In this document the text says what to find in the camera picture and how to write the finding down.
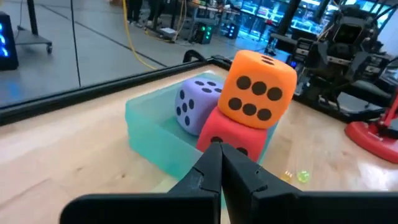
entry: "red stand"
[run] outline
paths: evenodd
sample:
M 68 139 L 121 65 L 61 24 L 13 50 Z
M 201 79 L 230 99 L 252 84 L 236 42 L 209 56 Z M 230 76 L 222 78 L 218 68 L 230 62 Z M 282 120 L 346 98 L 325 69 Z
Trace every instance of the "red stand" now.
M 396 139 L 389 138 L 380 134 L 382 128 L 391 125 L 391 120 L 397 117 L 398 97 L 389 110 L 380 120 L 371 124 L 355 121 L 345 128 L 346 135 L 363 149 L 389 162 L 398 164 L 398 142 Z

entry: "rolling cart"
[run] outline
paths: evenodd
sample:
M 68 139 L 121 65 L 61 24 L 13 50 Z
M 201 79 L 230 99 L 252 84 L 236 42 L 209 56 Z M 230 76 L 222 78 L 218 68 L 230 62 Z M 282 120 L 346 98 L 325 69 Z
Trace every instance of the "rolling cart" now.
M 34 0 L 27 0 L 27 8 L 29 13 L 30 28 L 31 31 L 23 28 L 22 26 L 17 26 L 17 31 L 14 33 L 15 45 L 33 45 L 33 44 L 45 44 L 47 45 L 47 53 L 52 53 L 52 42 L 39 35 L 37 30 L 37 21 Z

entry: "translucent container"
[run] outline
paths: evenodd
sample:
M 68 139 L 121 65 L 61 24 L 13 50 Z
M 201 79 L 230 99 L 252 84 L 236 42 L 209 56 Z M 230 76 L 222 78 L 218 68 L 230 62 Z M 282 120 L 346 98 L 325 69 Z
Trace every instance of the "translucent container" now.
M 223 82 L 222 77 L 212 73 L 199 76 Z M 202 155 L 195 148 L 198 138 L 186 133 L 175 117 L 174 99 L 181 84 L 168 86 L 126 103 L 131 149 L 176 180 L 181 180 Z M 275 126 L 268 130 L 267 142 L 258 163 L 264 158 L 274 130 Z

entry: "red base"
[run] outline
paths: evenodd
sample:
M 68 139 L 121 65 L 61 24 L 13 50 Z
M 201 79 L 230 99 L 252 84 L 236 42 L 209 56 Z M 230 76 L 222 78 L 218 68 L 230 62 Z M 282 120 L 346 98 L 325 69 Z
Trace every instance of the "red base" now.
M 382 159 L 398 164 L 398 142 L 396 139 L 379 137 L 369 131 L 368 124 L 360 121 L 347 125 L 345 133 L 363 149 Z

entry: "wooden tabletop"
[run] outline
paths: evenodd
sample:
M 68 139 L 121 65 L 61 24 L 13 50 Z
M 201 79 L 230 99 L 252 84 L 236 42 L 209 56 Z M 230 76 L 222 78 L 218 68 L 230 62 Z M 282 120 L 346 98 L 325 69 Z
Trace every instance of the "wooden tabletop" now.
M 0 127 L 0 223 L 57 223 L 83 194 L 168 191 L 175 180 L 129 148 L 124 105 L 207 70 L 227 75 L 205 66 Z M 398 166 L 360 149 L 344 126 L 292 102 L 262 165 L 277 176 L 308 171 L 308 183 L 292 179 L 302 190 L 398 190 Z

